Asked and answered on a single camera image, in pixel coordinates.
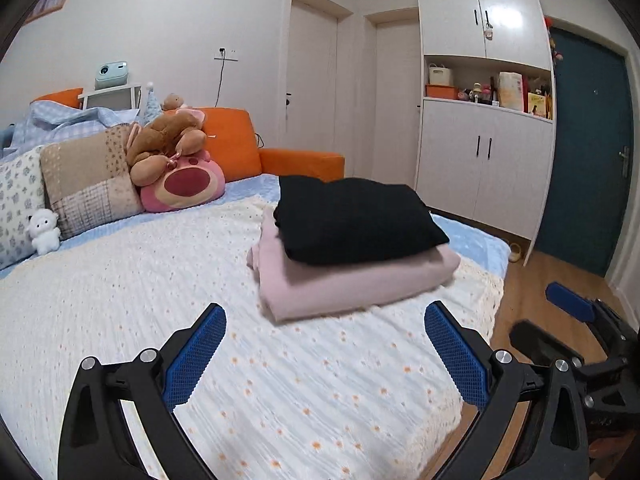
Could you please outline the black sweater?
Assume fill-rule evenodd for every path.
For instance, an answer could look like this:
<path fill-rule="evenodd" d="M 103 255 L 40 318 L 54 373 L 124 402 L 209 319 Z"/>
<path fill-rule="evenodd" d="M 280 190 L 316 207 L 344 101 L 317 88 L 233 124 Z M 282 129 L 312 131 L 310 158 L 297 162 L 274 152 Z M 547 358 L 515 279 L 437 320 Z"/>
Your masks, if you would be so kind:
<path fill-rule="evenodd" d="M 401 259 L 449 243 L 419 195 L 405 184 L 280 177 L 273 213 L 288 258 L 310 266 Z"/>

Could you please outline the white floral bed blanket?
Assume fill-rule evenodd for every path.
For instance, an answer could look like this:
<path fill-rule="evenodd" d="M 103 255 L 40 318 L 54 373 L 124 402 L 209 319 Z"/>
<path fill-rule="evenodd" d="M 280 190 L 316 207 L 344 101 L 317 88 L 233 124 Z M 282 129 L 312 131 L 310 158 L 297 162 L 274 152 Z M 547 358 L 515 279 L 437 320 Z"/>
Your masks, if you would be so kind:
<path fill-rule="evenodd" d="M 41 477 L 85 356 L 128 361 L 208 304 L 227 333 L 176 414 L 221 479 L 415 479 L 462 401 L 424 332 L 439 300 L 484 337 L 503 275 L 463 259 L 416 298 L 274 324 L 247 255 L 270 205 L 251 197 L 168 214 L 33 258 L 1 281 L 1 414 Z"/>

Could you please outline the light blue bed sheet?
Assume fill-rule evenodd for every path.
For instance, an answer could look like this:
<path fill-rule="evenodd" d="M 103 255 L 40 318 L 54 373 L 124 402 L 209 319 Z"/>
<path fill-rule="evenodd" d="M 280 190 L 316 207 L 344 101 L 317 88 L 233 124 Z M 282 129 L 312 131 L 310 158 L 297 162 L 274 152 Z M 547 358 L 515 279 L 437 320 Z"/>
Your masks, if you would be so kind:
<path fill-rule="evenodd" d="M 62 240 L 60 248 L 63 250 L 74 248 L 97 240 L 98 238 L 109 236 L 118 231 L 138 226 L 139 224 L 162 220 L 176 214 L 184 214 L 189 211 L 200 209 L 208 209 L 213 206 L 220 206 L 226 203 L 238 202 L 244 198 L 259 196 L 268 203 L 277 203 L 280 200 L 279 178 L 272 174 L 261 174 L 258 177 L 252 177 L 226 185 L 224 195 L 213 202 L 196 206 L 190 209 L 165 212 L 164 214 L 137 214 L 126 219 L 97 226 L 94 229 L 83 232 L 68 240 Z M 467 224 L 456 220 L 447 219 L 438 214 L 432 213 L 435 223 L 447 234 L 450 240 L 451 248 L 460 256 L 475 261 L 486 271 L 506 278 L 506 271 L 509 265 L 509 256 L 511 249 L 507 242 L 499 237 L 490 235 Z"/>

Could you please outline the pink folded garment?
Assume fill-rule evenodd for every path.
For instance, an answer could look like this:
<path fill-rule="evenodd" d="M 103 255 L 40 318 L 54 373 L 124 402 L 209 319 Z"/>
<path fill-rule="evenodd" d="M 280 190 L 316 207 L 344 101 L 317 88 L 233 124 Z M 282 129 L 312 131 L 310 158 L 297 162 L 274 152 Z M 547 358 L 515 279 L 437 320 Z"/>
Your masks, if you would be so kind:
<path fill-rule="evenodd" d="M 460 263 L 460 255 L 445 244 L 399 260 L 308 266 L 285 255 L 271 207 L 262 217 L 259 242 L 247 255 L 260 301 L 277 322 L 412 298 L 450 281 Z"/>

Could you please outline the pink strawberry bear plush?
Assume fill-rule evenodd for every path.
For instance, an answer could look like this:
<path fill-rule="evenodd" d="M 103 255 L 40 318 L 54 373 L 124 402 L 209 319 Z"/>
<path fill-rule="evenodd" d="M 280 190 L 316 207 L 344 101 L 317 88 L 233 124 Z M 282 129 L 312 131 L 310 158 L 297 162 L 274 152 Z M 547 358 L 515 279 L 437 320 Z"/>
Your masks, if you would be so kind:
<path fill-rule="evenodd" d="M 140 188 L 146 212 L 168 212 L 200 206 L 224 195 L 226 179 L 209 152 L 201 150 L 177 159 L 153 184 Z"/>

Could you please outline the small white plush toy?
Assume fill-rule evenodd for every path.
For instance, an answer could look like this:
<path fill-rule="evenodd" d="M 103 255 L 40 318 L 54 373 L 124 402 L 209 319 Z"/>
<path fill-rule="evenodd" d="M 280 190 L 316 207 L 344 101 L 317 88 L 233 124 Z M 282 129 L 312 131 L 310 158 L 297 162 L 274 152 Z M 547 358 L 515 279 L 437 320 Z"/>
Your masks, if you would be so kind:
<path fill-rule="evenodd" d="M 56 252 L 61 244 L 58 214 L 50 209 L 38 209 L 29 217 L 28 234 L 38 256 Z"/>

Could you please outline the beige patchwork pillow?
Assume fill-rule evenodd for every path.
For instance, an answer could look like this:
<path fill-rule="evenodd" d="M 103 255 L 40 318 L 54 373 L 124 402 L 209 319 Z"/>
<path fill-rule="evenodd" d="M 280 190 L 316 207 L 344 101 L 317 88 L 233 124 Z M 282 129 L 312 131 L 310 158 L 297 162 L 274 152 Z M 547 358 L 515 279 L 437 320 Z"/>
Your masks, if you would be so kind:
<path fill-rule="evenodd" d="M 130 130 L 129 124 L 117 125 L 40 152 L 44 186 L 64 240 L 142 213 L 124 150 Z"/>

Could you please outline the brown teddy bear plush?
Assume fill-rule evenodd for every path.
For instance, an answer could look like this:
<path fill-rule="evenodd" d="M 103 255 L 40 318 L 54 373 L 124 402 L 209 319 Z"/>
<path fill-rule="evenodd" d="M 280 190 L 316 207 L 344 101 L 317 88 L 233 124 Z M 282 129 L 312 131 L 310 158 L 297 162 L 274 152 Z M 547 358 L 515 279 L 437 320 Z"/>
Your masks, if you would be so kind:
<path fill-rule="evenodd" d="M 205 118 L 202 110 L 181 107 L 160 114 L 145 126 L 134 122 L 124 141 L 132 183 L 137 188 L 151 185 L 175 168 L 180 157 L 205 148 Z"/>

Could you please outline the white wardrobe cabinet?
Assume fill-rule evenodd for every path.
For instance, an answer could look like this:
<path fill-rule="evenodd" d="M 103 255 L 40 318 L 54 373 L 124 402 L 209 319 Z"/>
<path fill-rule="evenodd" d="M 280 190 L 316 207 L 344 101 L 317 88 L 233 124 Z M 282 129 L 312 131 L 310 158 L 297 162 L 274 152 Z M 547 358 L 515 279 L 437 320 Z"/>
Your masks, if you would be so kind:
<path fill-rule="evenodd" d="M 418 0 L 428 206 L 536 242 L 551 181 L 555 82 L 539 0 Z"/>

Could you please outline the floral white pillow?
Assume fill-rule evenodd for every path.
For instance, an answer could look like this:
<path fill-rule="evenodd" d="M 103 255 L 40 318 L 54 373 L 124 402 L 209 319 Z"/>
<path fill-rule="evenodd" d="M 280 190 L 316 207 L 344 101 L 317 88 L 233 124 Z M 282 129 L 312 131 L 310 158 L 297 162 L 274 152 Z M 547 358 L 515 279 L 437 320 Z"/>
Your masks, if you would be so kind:
<path fill-rule="evenodd" d="M 42 146 L 1 164 L 0 266 L 5 269 L 35 249 L 28 234 L 29 217 L 46 206 L 40 167 Z"/>

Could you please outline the blue checked duvet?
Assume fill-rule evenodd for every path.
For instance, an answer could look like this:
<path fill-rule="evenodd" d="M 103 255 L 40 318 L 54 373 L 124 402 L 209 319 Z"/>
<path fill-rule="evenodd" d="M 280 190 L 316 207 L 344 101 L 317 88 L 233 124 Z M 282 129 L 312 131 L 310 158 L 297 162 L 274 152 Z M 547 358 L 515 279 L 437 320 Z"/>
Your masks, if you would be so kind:
<path fill-rule="evenodd" d="M 11 144 L 1 149 L 1 158 L 12 160 L 37 146 L 85 138 L 114 126 L 130 124 L 138 114 L 137 108 L 78 110 L 53 101 L 36 101 L 14 125 Z"/>

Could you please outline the mint green projector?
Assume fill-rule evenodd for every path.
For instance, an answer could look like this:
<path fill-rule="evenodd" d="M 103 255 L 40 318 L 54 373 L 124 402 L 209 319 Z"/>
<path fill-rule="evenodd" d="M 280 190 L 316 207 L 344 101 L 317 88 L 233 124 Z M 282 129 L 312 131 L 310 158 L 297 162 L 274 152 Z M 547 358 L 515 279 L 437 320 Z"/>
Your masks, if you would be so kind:
<path fill-rule="evenodd" d="M 96 72 L 94 88 L 102 90 L 123 86 L 129 76 L 128 63 L 125 61 L 109 62 L 103 64 Z"/>

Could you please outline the white door right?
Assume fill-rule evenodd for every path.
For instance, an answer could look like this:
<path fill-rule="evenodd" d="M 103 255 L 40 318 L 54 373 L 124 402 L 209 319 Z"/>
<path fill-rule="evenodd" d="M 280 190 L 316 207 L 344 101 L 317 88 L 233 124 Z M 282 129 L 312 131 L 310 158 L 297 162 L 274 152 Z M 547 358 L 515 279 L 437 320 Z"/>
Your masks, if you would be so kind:
<path fill-rule="evenodd" d="M 371 178 L 414 185 L 421 118 L 419 11 L 405 8 L 370 17 L 373 25 Z"/>

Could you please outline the white door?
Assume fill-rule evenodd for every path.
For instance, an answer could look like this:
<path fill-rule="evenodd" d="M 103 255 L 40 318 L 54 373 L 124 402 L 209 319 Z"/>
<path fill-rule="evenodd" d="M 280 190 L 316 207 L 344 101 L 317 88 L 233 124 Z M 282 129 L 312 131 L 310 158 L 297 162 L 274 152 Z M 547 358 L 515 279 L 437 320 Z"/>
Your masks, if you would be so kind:
<path fill-rule="evenodd" d="M 421 118 L 419 11 L 405 8 L 370 17 L 373 25 L 371 178 L 414 185 Z"/>
<path fill-rule="evenodd" d="M 353 16 L 333 0 L 285 0 L 280 119 L 285 148 L 342 155 L 352 150 Z"/>

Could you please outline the white door left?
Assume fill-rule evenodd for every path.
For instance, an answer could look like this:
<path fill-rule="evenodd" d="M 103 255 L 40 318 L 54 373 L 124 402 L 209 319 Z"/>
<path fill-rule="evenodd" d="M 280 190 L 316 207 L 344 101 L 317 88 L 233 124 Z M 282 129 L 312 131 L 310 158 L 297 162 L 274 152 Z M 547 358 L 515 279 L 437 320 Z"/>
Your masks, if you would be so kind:
<path fill-rule="evenodd" d="M 285 0 L 280 119 L 285 148 L 342 155 L 352 150 L 353 16 L 333 0 Z"/>

